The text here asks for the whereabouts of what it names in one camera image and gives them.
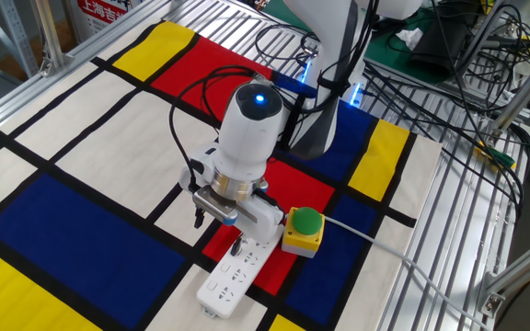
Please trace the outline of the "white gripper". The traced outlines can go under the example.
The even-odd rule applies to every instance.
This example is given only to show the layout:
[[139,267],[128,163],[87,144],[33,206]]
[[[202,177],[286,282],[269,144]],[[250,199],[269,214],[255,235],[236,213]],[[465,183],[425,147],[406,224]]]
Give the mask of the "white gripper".
[[[191,153],[190,164],[180,174],[179,184],[196,206],[194,228],[203,225],[204,212],[227,226],[235,226],[257,242],[270,241],[284,217],[275,203],[264,198],[263,179],[249,181],[227,177],[214,164],[217,144],[205,144]],[[233,243],[230,255],[240,252],[242,239]]]

